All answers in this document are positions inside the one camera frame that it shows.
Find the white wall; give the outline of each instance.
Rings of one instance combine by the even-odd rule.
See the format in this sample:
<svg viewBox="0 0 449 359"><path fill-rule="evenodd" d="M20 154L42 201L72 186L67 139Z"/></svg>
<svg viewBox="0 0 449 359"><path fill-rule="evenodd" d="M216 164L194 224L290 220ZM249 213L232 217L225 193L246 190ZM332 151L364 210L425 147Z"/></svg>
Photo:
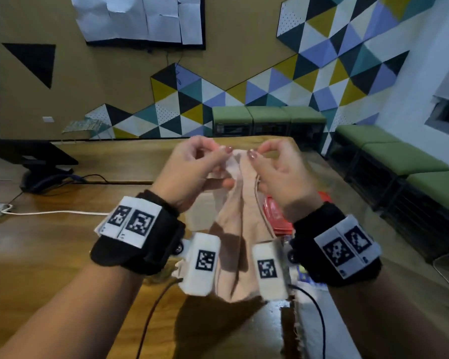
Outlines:
<svg viewBox="0 0 449 359"><path fill-rule="evenodd" d="M376 125L449 164L449 135L424 125L449 72L449 0L436 0Z"/></svg>

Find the purple triangle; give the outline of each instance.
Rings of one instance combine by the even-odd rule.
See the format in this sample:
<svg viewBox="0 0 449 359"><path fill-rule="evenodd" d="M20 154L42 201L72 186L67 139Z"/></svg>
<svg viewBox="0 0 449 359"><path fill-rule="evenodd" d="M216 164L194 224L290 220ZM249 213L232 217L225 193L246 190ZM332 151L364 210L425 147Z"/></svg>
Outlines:
<svg viewBox="0 0 449 359"><path fill-rule="evenodd" d="M320 67L323 67L327 64L329 64L330 62L332 62L333 60L335 60L337 58L337 54L336 54L336 50L334 49L333 44L331 43L331 40L326 40L329 42L328 44L328 49L326 50L326 52L324 53L324 57L323 57L323 65Z"/></svg>
<svg viewBox="0 0 449 359"><path fill-rule="evenodd" d="M315 96L317 106L320 111L337 107L337 103L334 100L333 94L331 93L329 87L318 90L317 92L314 92L313 95Z"/></svg>
<svg viewBox="0 0 449 359"><path fill-rule="evenodd" d="M267 94L264 90L261 88L258 88L253 83L250 83L249 81L246 83L246 98L245 98L245 104L248 104L249 102L254 101L255 99L258 99L261 96L264 96Z"/></svg>
<svg viewBox="0 0 449 359"><path fill-rule="evenodd" d="M351 24L348 24L346 28L346 34L344 34L344 39L341 44L341 49L339 50L339 55L346 53L360 43L362 43L362 40L359 37L358 33Z"/></svg>
<svg viewBox="0 0 449 359"><path fill-rule="evenodd" d="M291 83L291 80L284 76L283 73L271 68L271 78L269 79L269 91L274 92Z"/></svg>
<svg viewBox="0 0 449 359"><path fill-rule="evenodd" d="M319 44L305 50L304 52L301 52L300 54L321 68L324 66L323 60L325 54L328 53L329 44L331 44L331 41L329 39L324 40Z"/></svg>
<svg viewBox="0 0 449 359"><path fill-rule="evenodd" d="M203 135L204 135L204 126L199 126L196 130L193 130L183 135L183 137L203 136Z"/></svg>
<svg viewBox="0 0 449 359"><path fill-rule="evenodd" d="M183 68L179 64L176 64L176 84L178 86L178 90L189 86L198 79L201 79L201 77Z"/></svg>
<svg viewBox="0 0 449 359"><path fill-rule="evenodd" d="M386 88L392 87L396 82L396 75L389 69L386 65L382 64L381 68L377 72L377 76L372 83L371 90L369 91L369 95L381 92Z"/></svg>
<svg viewBox="0 0 449 359"><path fill-rule="evenodd" d="M375 124L379 114L373 114L371 117L365 118L364 120L360 120L356 124Z"/></svg>
<svg viewBox="0 0 449 359"><path fill-rule="evenodd" d="M369 22L368 29L364 34L364 40L373 38L383 32L386 32L399 24L399 21L393 16L393 13L384 6L380 1L377 1L374 8L371 21Z"/></svg>
<svg viewBox="0 0 449 359"><path fill-rule="evenodd" d="M221 92L220 94L214 96L213 98L209 99L203 104L208 107L224 107L226 106L225 99L226 99L226 92Z"/></svg>

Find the hand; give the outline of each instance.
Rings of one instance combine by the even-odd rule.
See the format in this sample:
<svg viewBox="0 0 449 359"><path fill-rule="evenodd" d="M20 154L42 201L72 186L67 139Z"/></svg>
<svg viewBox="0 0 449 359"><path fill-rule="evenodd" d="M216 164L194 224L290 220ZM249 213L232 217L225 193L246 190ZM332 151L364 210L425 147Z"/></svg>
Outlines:
<svg viewBox="0 0 449 359"><path fill-rule="evenodd" d="M277 161L262 155L275 150L280 153ZM261 176L259 190L273 197L288 221L295 223L323 205L311 175L289 141L268 140L247 154Z"/></svg>
<svg viewBox="0 0 449 359"><path fill-rule="evenodd" d="M179 212L188 210L204 190L232 188L232 179L207 179L232 155L233 148L212 138L193 136L175 147L150 190Z"/></svg>

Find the painted fingernail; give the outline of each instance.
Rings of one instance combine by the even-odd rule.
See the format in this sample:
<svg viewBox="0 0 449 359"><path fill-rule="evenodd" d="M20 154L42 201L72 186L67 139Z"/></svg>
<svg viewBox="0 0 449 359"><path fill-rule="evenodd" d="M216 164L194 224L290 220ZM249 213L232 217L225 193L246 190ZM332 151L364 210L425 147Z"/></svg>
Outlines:
<svg viewBox="0 0 449 359"><path fill-rule="evenodd" d="M257 153L255 150L248 150L247 155L250 158L250 160L254 160L257 158Z"/></svg>

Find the green cushion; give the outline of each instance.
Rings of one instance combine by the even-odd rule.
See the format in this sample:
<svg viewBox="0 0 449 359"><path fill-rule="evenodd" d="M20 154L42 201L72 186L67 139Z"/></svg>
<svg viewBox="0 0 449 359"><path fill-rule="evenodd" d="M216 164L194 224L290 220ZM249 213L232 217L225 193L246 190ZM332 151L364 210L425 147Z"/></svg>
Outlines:
<svg viewBox="0 0 449 359"><path fill-rule="evenodd" d="M449 209L449 171L410 175L409 184Z"/></svg>
<svg viewBox="0 0 449 359"><path fill-rule="evenodd" d="M420 172L449 171L446 163L404 142L366 144L362 150L399 176Z"/></svg>
<svg viewBox="0 0 449 359"><path fill-rule="evenodd" d="M291 121L291 117L279 107L252 106L247 108L255 123Z"/></svg>
<svg viewBox="0 0 449 359"><path fill-rule="evenodd" d="M281 107L291 117L291 123L326 123L326 117L311 107Z"/></svg>
<svg viewBox="0 0 449 359"><path fill-rule="evenodd" d="M359 148L362 148L365 144L400 142L400 139L392 136L390 133L387 133L377 126L372 125L340 125L336 128L336 132L343 135Z"/></svg>
<svg viewBox="0 0 449 359"><path fill-rule="evenodd" d="M213 107L215 123L252 123L253 118L245 106Z"/></svg>

